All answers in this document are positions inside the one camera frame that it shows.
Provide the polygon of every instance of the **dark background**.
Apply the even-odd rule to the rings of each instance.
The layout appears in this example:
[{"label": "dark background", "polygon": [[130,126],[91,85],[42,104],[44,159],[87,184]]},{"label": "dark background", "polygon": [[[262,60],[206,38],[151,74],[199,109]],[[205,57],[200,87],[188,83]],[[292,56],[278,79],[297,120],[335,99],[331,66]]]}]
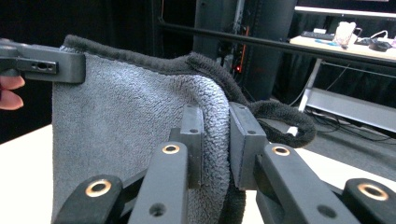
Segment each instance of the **dark background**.
[{"label": "dark background", "polygon": [[[27,44],[60,47],[67,35],[79,35],[115,48],[150,54],[148,10],[148,1],[3,0],[0,1],[0,37]],[[165,0],[163,18],[168,22],[192,27],[195,1]],[[289,37],[314,28],[334,31],[340,20],[328,16],[295,14]],[[362,35],[369,36],[387,29],[389,37],[396,36],[395,21],[343,21],[355,21],[363,28]],[[192,37],[189,35],[163,32],[161,38],[161,57],[175,58],[192,50]],[[282,103],[293,102],[303,89],[313,62],[314,59],[310,57],[284,54],[273,95]],[[322,89],[328,88],[341,72],[324,67],[316,85]],[[396,107],[394,90],[396,81],[392,78],[350,71],[345,72],[331,89]],[[15,92],[23,98],[24,107],[17,111],[0,110],[0,143],[51,123],[51,83],[26,80],[26,85]]]}]

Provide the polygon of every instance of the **finger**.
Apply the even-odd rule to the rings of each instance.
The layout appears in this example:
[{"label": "finger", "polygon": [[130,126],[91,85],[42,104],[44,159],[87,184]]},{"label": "finger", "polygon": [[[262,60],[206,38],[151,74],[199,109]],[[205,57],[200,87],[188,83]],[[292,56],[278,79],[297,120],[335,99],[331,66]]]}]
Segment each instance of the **finger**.
[{"label": "finger", "polygon": [[15,90],[24,84],[22,77],[0,77],[0,88],[4,90]]},{"label": "finger", "polygon": [[12,91],[0,91],[0,109],[16,110],[23,107],[22,98]]}]

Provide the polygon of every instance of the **folded fabric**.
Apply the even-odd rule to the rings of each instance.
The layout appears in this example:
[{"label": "folded fabric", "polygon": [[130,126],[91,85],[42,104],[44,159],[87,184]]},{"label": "folded fabric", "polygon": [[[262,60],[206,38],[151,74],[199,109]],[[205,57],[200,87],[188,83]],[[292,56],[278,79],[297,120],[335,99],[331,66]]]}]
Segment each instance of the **folded fabric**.
[{"label": "folded fabric", "polygon": [[203,185],[189,190],[189,223],[242,220],[245,194],[233,186],[228,161],[229,101],[302,130],[293,137],[264,123],[272,142],[296,147],[315,136],[309,118],[278,103],[251,104],[226,71],[201,55],[158,59],[72,35],[62,50],[84,53],[87,70],[83,84],[53,86],[52,217],[85,179],[123,180],[147,169],[152,149],[179,126],[185,104],[201,107],[205,129]]}]

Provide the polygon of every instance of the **gray towel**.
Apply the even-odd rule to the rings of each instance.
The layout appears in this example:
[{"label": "gray towel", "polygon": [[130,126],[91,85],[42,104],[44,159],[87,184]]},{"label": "gray towel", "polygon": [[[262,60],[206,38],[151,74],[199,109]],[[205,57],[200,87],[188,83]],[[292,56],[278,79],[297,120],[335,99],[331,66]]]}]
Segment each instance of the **gray towel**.
[{"label": "gray towel", "polygon": [[[85,179],[126,179],[148,168],[152,149],[179,127],[183,105],[198,104],[205,126],[203,185],[189,190],[188,217],[190,223],[219,222],[230,187],[223,90],[191,69],[187,57],[150,58],[75,36],[66,38],[62,50],[86,55],[87,76],[81,85],[53,86],[52,217]],[[244,202],[239,203],[242,214]]]}]

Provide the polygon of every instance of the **desk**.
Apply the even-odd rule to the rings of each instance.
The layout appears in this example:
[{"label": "desk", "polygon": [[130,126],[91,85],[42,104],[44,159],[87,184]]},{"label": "desk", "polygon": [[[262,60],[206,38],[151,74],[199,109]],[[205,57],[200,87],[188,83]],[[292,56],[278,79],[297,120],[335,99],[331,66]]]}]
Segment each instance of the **desk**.
[{"label": "desk", "polygon": [[[350,53],[351,55],[371,56],[396,62],[396,49],[388,49],[386,52],[379,52],[361,45],[350,45],[348,49],[342,49],[341,47],[317,43],[313,38],[302,36],[294,37],[290,43],[316,49]],[[304,90],[303,99],[299,106],[300,111],[304,111],[305,107],[308,105],[344,118],[354,119],[396,133],[396,119],[393,119],[396,118],[396,109],[313,88],[315,78],[317,77],[318,70],[322,63],[323,60],[317,58],[314,69]]]},{"label": "desk", "polygon": [[[296,149],[323,180],[342,189],[350,178],[370,178],[396,191],[396,182],[355,167]],[[52,127],[46,126],[0,145],[0,218],[2,223],[50,223],[52,209]],[[262,223],[255,191],[247,192],[246,224]]]}]

